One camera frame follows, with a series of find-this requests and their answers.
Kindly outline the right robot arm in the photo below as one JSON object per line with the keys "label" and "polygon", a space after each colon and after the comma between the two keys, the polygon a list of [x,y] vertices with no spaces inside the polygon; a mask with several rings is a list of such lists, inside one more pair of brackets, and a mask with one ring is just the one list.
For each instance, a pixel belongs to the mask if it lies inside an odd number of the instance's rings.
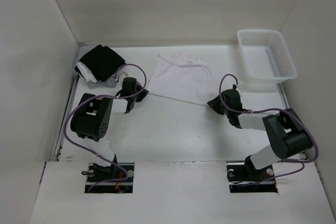
{"label": "right robot arm", "polygon": [[267,172],[278,162],[303,163],[292,156],[314,147],[311,137],[293,109],[275,109],[256,113],[243,108],[236,89],[221,92],[207,105],[219,115],[226,115],[230,125],[237,129],[264,131],[269,145],[245,158],[238,169],[228,169],[231,182],[261,182],[272,179]]}

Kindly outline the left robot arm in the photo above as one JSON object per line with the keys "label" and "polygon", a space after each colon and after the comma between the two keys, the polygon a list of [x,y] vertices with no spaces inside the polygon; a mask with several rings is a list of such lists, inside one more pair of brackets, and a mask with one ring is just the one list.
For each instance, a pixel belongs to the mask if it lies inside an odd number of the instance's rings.
{"label": "left robot arm", "polygon": [[72,111],[67,122],[70,129],[85,145],[74,142],[65,133],[71,144],[86,150],[106,162],[100,168],[100,175],[106,181],[113,181],[118,169],[125,172],[105,138],[112,114],[128,114],[136,103],[141,102],[149,91],[141,86],[136,78],[126,77],[121,90],[116,95],[94,95],[84,93],[78,106]]}

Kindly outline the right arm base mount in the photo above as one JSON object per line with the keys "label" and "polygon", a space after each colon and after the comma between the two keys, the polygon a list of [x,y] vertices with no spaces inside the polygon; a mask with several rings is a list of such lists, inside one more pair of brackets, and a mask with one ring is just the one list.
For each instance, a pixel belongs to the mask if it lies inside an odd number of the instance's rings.
{"label": "right arm base mount", "polygon": [[277,193],[273,166],[267,166],[252,173],[247,171],[243,161],[228,162],[227,180],[230,193]]}

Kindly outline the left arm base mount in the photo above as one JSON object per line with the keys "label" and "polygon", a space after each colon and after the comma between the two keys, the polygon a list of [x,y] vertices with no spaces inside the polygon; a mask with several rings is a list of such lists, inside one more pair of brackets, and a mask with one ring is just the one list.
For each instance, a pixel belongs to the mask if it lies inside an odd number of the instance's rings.
{"label": "left arm base mount", "polygon": [[128,174],[113,166],[100,166],[90,163],[87,170],[81,172],[86,178],[85,193],[87,194],[131,194],[133,193],[133,181],[135,163],[121,163]]}

